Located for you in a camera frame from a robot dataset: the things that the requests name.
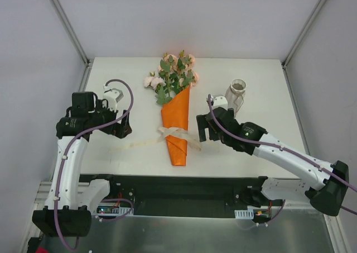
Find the orange wrapping paper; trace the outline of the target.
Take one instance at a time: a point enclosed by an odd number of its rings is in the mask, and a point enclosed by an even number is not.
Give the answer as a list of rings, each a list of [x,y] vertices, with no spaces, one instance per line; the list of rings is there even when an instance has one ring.
[[[164,104],[161,109],[163,127],[169,133],[165,139],[173,166],[186,166],[188,141],[181,136],[189,126],[189,101],[190,88],[188,87]]]

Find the cream printed ribbon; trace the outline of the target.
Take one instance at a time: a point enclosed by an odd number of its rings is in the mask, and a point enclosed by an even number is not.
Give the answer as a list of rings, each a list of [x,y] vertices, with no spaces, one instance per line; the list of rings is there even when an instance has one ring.
[[[197,139],[197,136],[192,135],[191,133],[189,133],[187,130],[184,130],[183,128],[159,127],[158,131],[161,133],[161,135],[160,135],[160,137],[158,137],[156,139],[131,142],[131,143],[128,143],[123,146],[113,147],[113,148],[109,149],[109,152],[117,152],[117,151],[129,150],[129,149],[136,148],[136,147],[144,147],[144,146],[158,144],[160,142],[166,141],[167,137],[174,137],[179,140],[185,140],[185,141],[187,141],[188,146],[193,150],[201,151],[201,149],[202,149],[201,143]]]

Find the pink flower stem one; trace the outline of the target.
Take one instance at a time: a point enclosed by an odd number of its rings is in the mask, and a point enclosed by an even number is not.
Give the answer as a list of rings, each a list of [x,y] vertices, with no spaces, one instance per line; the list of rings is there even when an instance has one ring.
[[[195,57],[192,54],[186,54],[183,50],[179,53],[177,57],[177,71],[178,74],[185,70],[192,69],[194,71]]]

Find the pink flower stem three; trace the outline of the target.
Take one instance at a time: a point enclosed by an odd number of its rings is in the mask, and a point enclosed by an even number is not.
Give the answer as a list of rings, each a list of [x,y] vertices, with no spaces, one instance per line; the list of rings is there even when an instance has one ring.
[[[157,94],[157,98],[166,96],[167,84],[163,78],[156,76],[155,72],[144,78],[143,87],[152,89]]]

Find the pink flower stem two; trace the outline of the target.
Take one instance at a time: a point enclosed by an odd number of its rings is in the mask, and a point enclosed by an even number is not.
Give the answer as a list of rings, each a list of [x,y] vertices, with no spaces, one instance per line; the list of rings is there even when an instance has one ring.
[[[179,73],[177,71],[176,56],[165,53],[160,60],[158,74],[166,83],[164,89],[165,93],[170,97],[179,93]]]

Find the pink flower stem four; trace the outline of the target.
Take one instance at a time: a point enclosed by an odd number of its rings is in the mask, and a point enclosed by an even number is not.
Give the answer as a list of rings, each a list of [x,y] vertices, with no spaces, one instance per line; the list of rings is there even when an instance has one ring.
[[[184,89],[194,87],[198,83],[198,81],[198,73],[193,71],[192,69],[188,69],[177,75],[173,89],[175,90],[175,93],[178,94]]]

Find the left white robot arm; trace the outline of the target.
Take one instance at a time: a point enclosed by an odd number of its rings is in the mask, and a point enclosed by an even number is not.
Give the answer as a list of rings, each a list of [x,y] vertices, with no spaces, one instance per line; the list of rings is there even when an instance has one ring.
[[[100,201],[112,202],[118,189],[106,179],[95,179],[78,193],[81,163],[90,135],[98,126],[119,139],[132,133],[129,112],[118,117],[119,89],[104,88],[102,98],[94,92],[72,94],[71,106],[56,124],[57,159],[51,188],[43,209],[35,210],[32,222],[46,236],[85,237]]]

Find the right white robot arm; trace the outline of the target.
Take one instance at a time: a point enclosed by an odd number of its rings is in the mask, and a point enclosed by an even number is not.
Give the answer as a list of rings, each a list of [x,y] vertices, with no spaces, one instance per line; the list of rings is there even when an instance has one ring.
[[[237,152],[267,160],[298,177],[296,180],[265,179],[262,186],[251,191],[255,204],[261,206],[269,200],[290,199],[309,202],[328,216],[339,214],[349,187],[346,163],[332,164],[300,153],[253,122],[238,123],[232,109],[218,107],[198,115],[196,120],[201,142],[219,140]]]

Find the white ribbed ceramic vase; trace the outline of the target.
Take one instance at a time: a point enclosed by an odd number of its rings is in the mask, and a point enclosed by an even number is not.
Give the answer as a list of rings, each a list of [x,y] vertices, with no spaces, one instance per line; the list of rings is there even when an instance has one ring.
[[[244,80],[234,79],[226,90],[225,97],[228,101],[228,108],[233,109],[234,116],[237,115],[238,111],[244,103],[246,88],[247,84]]]

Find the controller board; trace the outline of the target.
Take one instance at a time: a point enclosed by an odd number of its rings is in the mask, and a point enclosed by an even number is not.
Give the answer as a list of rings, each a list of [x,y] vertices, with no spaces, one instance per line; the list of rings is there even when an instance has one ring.
[[[134,209],[130,207],[114,207],[109,205],[101,205],[97,208],[97,214],[101,217],[118,217],[122,215],[134,215]]]
[[[254,219],[258,216],[267,215],[270,216],[271,211],[269,209],[266,210],[254,210],[252,208],[248,208],[245,210],[235,210],[234,216],[235,219]]]

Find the red object bottom left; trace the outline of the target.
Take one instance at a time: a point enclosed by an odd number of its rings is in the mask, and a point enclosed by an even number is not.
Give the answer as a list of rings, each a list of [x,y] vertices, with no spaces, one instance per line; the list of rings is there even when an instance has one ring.
[[[49,253],[49,251],[43,247],[38,247],[35,253]]]

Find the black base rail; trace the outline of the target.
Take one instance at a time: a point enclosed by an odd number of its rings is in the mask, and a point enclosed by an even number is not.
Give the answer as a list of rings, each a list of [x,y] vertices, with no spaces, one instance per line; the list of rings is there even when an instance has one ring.
[[[233,218],[248,207],[279,207],[260,193],[265,177],[204,178],[84,174],[81,183],[109,181],[108,198],[122,198],[121,207],[133,208],[136,216]]]

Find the right aluminium frame post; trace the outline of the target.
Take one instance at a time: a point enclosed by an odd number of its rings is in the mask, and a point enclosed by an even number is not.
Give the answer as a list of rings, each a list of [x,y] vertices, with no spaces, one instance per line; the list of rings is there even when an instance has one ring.
[[[327,2],[328,0],[318,0],[317,3],[315,4],[314,8],[312,9],[312,12],[310,13],[307,21],[304,23],[302,29],[300,30],[287,56],[282,61],[283,70],[286,70],[286,68],[288,67],[289,63],[291,62],[298,48],[302,45],[304,39],[309,33],[309,30],[312,28],[313,24],[315,23],[316,19],[322,12],[322,9],[324,8]]]

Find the aluminium frame post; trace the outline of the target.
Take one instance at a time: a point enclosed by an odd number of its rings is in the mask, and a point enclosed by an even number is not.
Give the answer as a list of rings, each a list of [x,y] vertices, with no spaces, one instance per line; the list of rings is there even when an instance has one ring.
[[[287,56],[282,61],[283,70],[286,70],[286,68],[288,67],[289,63],[291,62],[298,48],[302,45],[304,39],[309,33],[309,30],[312,28],[313,24],[315,23],[316,19],[322,12],[322,9],[324,8],[327,2],[328,0],[318,0],[317,3],[315,4],[314,8],[312,9],[312,12],[310,13],[307,21],[304,23],[302,29],[300,30]]]
[[[80,43],[80,40],[60,2],[60,0],[50,0],[65,32],[67,33],[70,41],[72,42],[76,52],[78,53],[79,57],[81,58],[82,62],[85,66],[88,66],[90,63],[90,59],[88,58],[86,52],[83,49],[83,46]]]

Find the left aluminium frame post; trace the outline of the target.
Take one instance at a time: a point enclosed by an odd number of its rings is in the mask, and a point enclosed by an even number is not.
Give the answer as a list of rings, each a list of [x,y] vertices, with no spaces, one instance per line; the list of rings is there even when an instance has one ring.
[[[76,52],[78,53],[79,57],[81,58],[82,62],[85,66],[88,66],[90,63],[90,59],[88,58],[86,52],[83,49],[83,46],[80,43],[80,40],[60,2],[60,0],[50,0],[65,32],[67,33],[70,41],[72,42]]]

